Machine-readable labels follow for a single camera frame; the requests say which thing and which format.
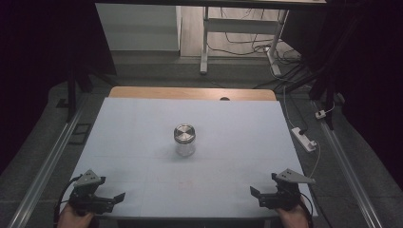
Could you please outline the white power strip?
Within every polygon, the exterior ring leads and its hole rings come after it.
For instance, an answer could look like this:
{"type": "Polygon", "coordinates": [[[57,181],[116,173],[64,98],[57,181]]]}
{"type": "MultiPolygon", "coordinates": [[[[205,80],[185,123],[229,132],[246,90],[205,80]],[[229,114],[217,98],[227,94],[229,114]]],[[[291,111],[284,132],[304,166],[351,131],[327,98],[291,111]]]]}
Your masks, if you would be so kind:
{"type": "Polygon", "coordinates": [[[299,127],[294,127],[291,129],[291,132],[306,152],[311,153],[317,149],[317,143],[315,141],[310,141],[305,135],[304,130],[301,130],[299,127]]]}

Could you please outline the wooden table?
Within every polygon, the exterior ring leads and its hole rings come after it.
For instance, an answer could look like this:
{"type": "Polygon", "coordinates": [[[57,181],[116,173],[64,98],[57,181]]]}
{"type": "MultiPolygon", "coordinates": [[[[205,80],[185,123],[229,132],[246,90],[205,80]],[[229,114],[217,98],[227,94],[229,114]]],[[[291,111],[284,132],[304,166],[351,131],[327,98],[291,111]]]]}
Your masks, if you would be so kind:
{"type": "Polygon", "coordinates": [[[109,98],[145,98],[213,101],[275,101],[270,89],[115,86],[109,98]]]}

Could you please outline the white desk frame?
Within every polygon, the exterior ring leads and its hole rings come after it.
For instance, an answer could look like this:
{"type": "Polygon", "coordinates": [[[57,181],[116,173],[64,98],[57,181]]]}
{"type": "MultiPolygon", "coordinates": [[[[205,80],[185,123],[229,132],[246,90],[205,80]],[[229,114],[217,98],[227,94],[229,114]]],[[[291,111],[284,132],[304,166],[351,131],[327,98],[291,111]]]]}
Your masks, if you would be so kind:
{"type": "Polygon", "coordinates": [[[286,9],[278,10],[278,19],[266,21],[263,19],[234,19],[210,17],[209,8],[203,8],[203,32],[201,48],[200,73],[205,75],[208,67],[208,34],[218,33],[238,33],[238,34],[265,34],[272,35],[273,41],[269,47],[265,47],[263,52],[267,56],[270,69],[275,76],[280,76],[281,71],[278,67],[278,61],[275,58],[277,44],[280,39],[283,27],[285,25],[288,11],[286,9]]]}

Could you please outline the dark curtain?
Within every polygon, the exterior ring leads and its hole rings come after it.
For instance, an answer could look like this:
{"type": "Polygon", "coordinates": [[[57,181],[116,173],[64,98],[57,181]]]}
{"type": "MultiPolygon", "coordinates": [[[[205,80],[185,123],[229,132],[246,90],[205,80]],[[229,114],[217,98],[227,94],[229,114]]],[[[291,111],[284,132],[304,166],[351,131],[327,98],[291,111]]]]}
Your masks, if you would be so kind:
{"type": "Polygon", "coordinates": [[[0,0],[0,174],[48,102],[73,74],[116,69],[96,4],[100,0],[0,0]]]}
{"type": "Polygon", "coordinates": [[[312,71],[323,57],[325,23],[333,15],[360,16],[336,68],[342,112],[403,190],[403,0],[327,0],[336,8],[291,10],[282,40],[312,71]]]}

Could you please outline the clear glass jar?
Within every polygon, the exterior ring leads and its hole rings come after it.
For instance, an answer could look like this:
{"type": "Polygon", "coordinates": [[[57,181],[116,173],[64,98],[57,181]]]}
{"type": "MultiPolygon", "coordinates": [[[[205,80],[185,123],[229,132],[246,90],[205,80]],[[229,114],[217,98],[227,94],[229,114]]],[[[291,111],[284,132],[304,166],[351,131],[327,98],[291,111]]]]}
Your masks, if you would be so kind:
{"type": "Polygon", "coordinates": [[[192,156],[196,152],[195,142],[176,142],[175,151],[182,157],[192,156]]]}

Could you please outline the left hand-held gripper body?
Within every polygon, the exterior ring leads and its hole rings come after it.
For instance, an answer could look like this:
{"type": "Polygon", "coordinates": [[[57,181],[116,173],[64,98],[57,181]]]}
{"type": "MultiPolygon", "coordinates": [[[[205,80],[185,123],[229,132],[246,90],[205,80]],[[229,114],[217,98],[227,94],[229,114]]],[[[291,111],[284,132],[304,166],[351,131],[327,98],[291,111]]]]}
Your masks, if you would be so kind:
{"type": "Polygon", "coordinates": [[[80,215],[94,213],[102,215],[111,213],[114,207],[113,199],[101,198],[95,195],[100,186],[100,177],[91,169],[88,169],[73,184],[73,190],[69,196],[68,203],[80,215]]]}

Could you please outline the metal floor rail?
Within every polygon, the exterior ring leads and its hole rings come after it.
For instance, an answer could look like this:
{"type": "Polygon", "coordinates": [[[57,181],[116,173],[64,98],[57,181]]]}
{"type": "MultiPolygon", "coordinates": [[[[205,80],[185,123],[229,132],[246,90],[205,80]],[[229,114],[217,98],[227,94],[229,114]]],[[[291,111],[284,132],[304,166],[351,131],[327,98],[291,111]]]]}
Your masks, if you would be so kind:
{"type": "Polygon", "coordinates": [[[88,97],[88,93],[84,93],[79,97],[76,112],[72,115],[70,121],[64,125],[63,131],[57,138],[56,143],[51,147],[50,152],[42,163],[37,175],[33,179],[27,193],[23,197],[7,228],[25,228],[27,225],[31,214],[38,203],[38,200],[44,192],[55,165],[59,161],[64,149],[67,146],[67,142],[73,132],[74,127],[77,125],[80,117],[82,116],[83,108],[88,97]]]}
{"type": "Polygon", "coordinates": [[[320,126],[326,142],[336,158],[368,228],[384,228],[383,222],[375,211],[374,205],[350,162],[336,131],[332,130],[324,120],[316,120],[316,123],[320,126]]]}

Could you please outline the round silver metal lid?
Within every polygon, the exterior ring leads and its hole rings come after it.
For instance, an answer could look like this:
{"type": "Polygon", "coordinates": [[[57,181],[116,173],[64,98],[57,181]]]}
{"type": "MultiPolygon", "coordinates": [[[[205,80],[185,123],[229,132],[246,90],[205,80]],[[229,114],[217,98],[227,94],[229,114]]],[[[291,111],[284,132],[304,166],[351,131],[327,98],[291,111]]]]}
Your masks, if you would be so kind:
{"type": "Polygon", "coordinates": [[[188,123],[181,123],[174,129],[174,140],[180,144],[189,144],[195,141],[196,130],[188,123]]]}

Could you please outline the white table mat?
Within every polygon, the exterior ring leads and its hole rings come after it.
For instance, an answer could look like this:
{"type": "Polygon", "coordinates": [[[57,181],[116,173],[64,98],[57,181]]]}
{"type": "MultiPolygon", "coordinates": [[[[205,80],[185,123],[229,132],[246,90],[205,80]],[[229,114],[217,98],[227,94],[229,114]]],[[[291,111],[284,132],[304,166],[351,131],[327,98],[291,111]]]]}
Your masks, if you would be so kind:
{"type": "Polygon", "coordinates": [[[279,102],[107,98],[73,173],[106,177],[97,195],[125,193],[117,219],[266,219],[250,187],[273,193],[272,173],[301,170],[279,102]],[[196,152],[175,151],[191,124],[196,152]]]}

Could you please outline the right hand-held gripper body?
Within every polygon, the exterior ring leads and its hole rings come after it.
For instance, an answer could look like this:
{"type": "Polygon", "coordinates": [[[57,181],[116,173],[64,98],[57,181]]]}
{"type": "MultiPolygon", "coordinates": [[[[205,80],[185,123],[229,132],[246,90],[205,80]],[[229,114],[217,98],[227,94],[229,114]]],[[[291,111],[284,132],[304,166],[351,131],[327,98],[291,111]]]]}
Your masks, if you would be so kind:
{"type": "Polygon", "coordinates": [[[268,209],[281,208],[289,211],[300,202],[300,183],[314,184],[316,181],[308,178],[292,169],[285,169],[278,173],[278,181],[275,181],[277,192],[273,194],[260,193],[259,206],[268,209]]]}

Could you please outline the person's right hand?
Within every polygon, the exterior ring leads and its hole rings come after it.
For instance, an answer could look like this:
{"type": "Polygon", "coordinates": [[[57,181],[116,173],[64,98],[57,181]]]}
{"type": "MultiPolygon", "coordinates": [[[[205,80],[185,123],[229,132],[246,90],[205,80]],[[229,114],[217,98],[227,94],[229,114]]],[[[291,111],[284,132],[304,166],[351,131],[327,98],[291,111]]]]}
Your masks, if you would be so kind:
{"type": "Polygon", "coordinates": [[[289,211],[277,208],[276,212],[284,228],[309,228],[305,210],[301,205],[289,211]]]}

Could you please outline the black metal stand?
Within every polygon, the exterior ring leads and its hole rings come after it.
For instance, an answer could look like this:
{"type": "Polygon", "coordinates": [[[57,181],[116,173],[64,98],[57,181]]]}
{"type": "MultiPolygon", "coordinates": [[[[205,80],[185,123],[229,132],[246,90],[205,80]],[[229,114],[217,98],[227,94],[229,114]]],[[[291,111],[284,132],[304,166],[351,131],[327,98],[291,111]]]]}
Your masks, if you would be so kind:
{"type": "Polygon", "coordinates": [[[84,93],[91,92],[94,85],[89,78],[90,75],[94,75],[110,86],[117,86],[118,83],[110,78],[110,75],[116,74],[116,67],[112,59],[99,66],[90,63],[73,63],[67,72],[67,98],[57,105],[67,109],[67,123],[70,123],[77,113],[76,87],[79,87],[84,93]]]}
{"type": "Polygon", "coordinates": [[[325,123],[333,130],[332,109],[334,108],[334,94],[336,92],[336,68],[340,55],[348,44],[350,37],[359,24],[360,16],[354,12],[343,15],[333,15],[325,23],[325,37],[323,38],[323,61],[322,67],[316,72],[317,80],[309,92],[311,100],[319,100],[326,93],[325,107],[327,110],[324,117],[325,123]]]}

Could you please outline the person's left hand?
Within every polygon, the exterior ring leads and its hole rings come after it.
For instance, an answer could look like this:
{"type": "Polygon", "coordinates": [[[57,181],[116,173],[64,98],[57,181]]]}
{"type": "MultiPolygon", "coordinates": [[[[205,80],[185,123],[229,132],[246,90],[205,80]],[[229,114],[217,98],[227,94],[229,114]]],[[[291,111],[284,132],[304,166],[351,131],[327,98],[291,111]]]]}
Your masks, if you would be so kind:
{"type": "Polygon", "coordinates": [[[67,204],[59,214],[57,228],[88,228],[93,218],[93,213],[82,217],[77,215],[75,210],[67,204]]]}

